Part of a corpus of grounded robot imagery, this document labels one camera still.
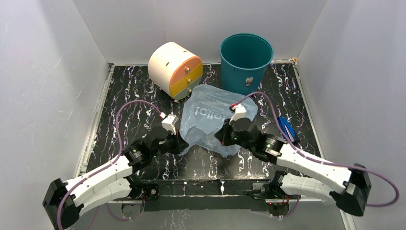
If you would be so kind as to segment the translucent blue plastic bag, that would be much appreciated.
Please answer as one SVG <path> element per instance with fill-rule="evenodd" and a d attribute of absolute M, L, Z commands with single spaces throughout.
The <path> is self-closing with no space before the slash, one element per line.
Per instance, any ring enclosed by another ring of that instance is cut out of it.
<path fill-rule="evenodd" d="M 221 129 L 224 121 L 231 118 L 233 113 L 229 107 L 242 98 L 244 95 L 228 92 L 212 85 L 196 86 L 183 107 L 181 137 L 190 147 L 199 145 L 223 157 L 236 155 L 240 146 L 223 146 L 214 135 Z"/>

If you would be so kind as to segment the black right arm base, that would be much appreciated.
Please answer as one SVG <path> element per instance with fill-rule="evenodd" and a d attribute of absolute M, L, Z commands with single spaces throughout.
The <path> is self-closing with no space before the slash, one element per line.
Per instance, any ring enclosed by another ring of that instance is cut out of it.
<path fill-rule="evenodd" d="M 264 200 L 267 211 L 273 218 L 283 219 L 291 216 L 298 208 L 300 195 L 288 195 L 280 188 L 281 183 L 255 182 L 252 188 L 241 192 L 255 200 Z"/>

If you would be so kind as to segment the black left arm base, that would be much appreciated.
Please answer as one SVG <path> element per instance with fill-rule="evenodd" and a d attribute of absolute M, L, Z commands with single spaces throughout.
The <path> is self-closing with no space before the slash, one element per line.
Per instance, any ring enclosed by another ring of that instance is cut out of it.
<path fill-rule="evenodd" d="M 133 217 L 125 215 L 123 217 L 116 216 L 106 204 L 106 208 L 112 217 L 117 220 L 129 221 L 145 211 L 146 201 L 158 200 L 159 185 L 157 183 L 143 183 L 135 177 L 125 177 L 109 184 L 107 191 L 111 192 L 107 203 L 113 200 L 124 200 L 126 202 L 128 200 L 135 200 L 140 202 L 140 212 Z"/>

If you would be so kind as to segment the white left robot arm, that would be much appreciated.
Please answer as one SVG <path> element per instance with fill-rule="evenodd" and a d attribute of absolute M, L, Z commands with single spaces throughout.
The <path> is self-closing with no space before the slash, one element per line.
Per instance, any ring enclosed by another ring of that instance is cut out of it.
<path fill-rule="evenodd" d="M 142 182 L 137 172 L 162 154 L 180 155 L 188 147 L 178 130 L 154 128 L 106 164 L 65 182 L 60 178 L 51 182 L 42 205 L 54 229 L 64 230 L 84 213 L 112 200 L 158 200 L 159 185 Z"/>

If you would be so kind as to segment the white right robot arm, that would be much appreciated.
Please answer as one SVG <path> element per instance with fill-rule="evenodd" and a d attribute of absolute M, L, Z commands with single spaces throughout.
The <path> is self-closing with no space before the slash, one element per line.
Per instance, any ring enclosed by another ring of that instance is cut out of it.
<path fill-rule="evenodd" d="M 255 199 L 307 196 L 331 201 L 342 211 L 361 217 L 367 204 L 371 181 L 362 165 L 355 169 L 333 166 L 322 158 L 310 160 L 310 154 L 298 153 L 285 139 L 262 133 L 248 118 L 227 119 L 214 135 L 223 146 L 239 145 L 257 159 L 303 173 L 296 176 L 277 171 L 269 184 L 253 186 L 246 195 Z"/>

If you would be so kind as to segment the teal plastic trash bin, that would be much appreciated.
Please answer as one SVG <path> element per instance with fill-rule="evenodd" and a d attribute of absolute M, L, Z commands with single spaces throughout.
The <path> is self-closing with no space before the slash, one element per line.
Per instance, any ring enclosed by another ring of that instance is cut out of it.
<path fill-rule="evenodd" d="M 273 59 L 273 48 L 255 34 L 234 34 L 220 46 L 221 87 L 225 91 L 248 95 L 255 92 Z"/>

